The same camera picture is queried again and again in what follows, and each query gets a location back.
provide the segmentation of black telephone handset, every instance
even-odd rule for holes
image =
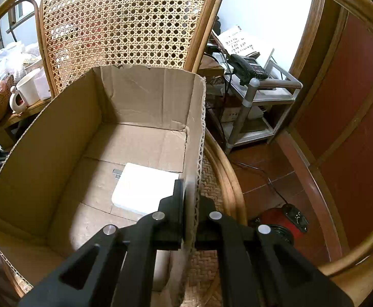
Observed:
[[[253,78],[264,80],[269,77],[261,66],[252,66],[242,56],[231,54],[228,63],[233,66],[233,73],[240,79],[240,85],[248,85]]]

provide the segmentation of red device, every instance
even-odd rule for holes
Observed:
[[[269,225],[287,242],[294,241],[308,231],[306,217],[293,204],[286,203],[281,208],[271,208],[262,212],[256,219],[249,221],[249,226]]]

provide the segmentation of metal pole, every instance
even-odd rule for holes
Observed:
[[[249,85],[247,86],[246,95],[242,101],[242,106],[237,119],[233,123],[232,132],[225,145],[225,153],[228,155],[236,143],[236,139],[242,130],[243,124],[246,121],[247,115],[252,108],[253,99],[255,98],[256,91],[259,88],[260,82],[258,79],[251,79]]]

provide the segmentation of white foam block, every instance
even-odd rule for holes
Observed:
[[[112,194],[119,208],[146,215],[158,210],[159,201],[172,196],[178,173],[127,163]]]

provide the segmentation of metal screw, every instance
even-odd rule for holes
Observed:
[[[218,221],[219,219],[222,218],[222,214],[219,212],[219,211],[212,211],[210,214],[209,214],[209,218],[210,219],[213,219],[215,221]]]
[[[152,214],[152,217],[153,219],[155,219],[156,221],[160,221],[162,219],[165,218],[165,213],[161,212],[161,211],[157,211],[157,212],[154,212]]]
[[[262,234],[269,234],[272,231],[269,225],[259,225],[257,230]]]
[[[107,225],[107,226],[104,226],[104,228],[103,228],[103,232],[106,235],[113,234],[113,233],[115,233],[116,230],[117,230],[117,228],[114,225]]]

